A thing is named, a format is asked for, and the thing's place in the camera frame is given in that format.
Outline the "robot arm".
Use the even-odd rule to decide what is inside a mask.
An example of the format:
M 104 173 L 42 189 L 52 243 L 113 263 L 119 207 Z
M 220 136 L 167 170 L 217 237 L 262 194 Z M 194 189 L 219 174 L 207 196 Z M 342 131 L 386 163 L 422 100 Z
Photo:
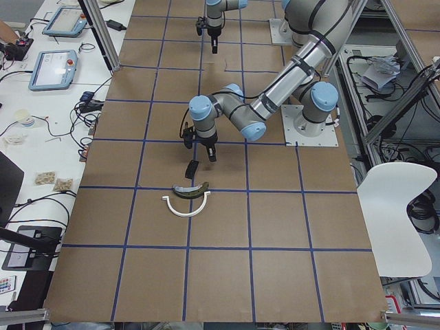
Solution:
M 218 37 L 223 29 L 223 14 L 230 10 L 243 9 L 247 5 L 248 0 L 206 0 L 206 25 L 213 54 L 218 52 Z
M 295 119 L 295 129 L 309 137 L 320 135 L 328 115 L 338 103 L 338 92 L 329 82 L 315 81 L 317 67 L 344 45 L 352 23 L 348 1 L 282 1 L 282 9 L 298 51 L 277 77 L 251 103 L 246 103 L 240 87 L 229 84 L 207 96 L 195 96 L 188 105 L 192 126 L 181 124 L 180 137 L 187 149 L 194 142 L 205 146 L 208 159 L 216 161 L 218 140 L 215 120 L 225 116 L 241 135 L 256 141 L 265 131 L 265 122 L 290 96 L 303 108 Z

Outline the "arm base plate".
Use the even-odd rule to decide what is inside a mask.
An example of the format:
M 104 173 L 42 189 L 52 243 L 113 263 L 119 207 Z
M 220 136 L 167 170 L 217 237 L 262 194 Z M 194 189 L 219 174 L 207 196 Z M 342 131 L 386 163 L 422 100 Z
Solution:
M 308 39 L 307 34 L 293 32 L 284 19 L 270 19 L 269 28 L 273 45 L 294 45 L 301 47 Z
M 303 117 L 302 105 L 284 104 L 280 108 L 287 146 L 338 147 L 336 129 L 331 114 L 318 124 Z

